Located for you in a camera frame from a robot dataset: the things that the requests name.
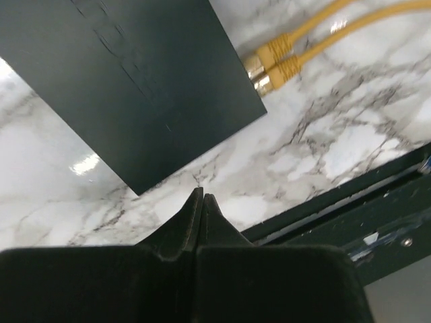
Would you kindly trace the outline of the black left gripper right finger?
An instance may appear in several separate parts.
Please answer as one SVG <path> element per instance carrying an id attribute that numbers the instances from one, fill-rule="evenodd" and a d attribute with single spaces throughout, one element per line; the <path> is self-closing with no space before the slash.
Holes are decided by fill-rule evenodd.
<path id="1" fill-rule="evenodd" d="M 251 250 L 248 241 L 223 215 L 213 194 L 203 199 L 199 226 L 198 252 L 237 252 Z"/>

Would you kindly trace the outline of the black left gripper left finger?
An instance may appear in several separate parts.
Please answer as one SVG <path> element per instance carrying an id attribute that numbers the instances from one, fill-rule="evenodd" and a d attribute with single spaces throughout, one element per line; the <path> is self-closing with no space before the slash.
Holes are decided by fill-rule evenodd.
<path id="1" fill-rule="evenodd" d="M 162 261 L 176 261 L 197 245 L 203 207 L 203 189 L 194 188 L 184 205 L 166 223 L 136 244 Z"/>

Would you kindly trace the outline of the dark network switch box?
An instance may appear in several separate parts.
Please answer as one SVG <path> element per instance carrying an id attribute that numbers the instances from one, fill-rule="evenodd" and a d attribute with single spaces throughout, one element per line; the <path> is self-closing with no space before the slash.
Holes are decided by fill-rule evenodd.
<path id="1" fill-rule="evenodd" d="M 136 194 L 266 113 L 208 1 L 2 1 L 1 57 Z"/>

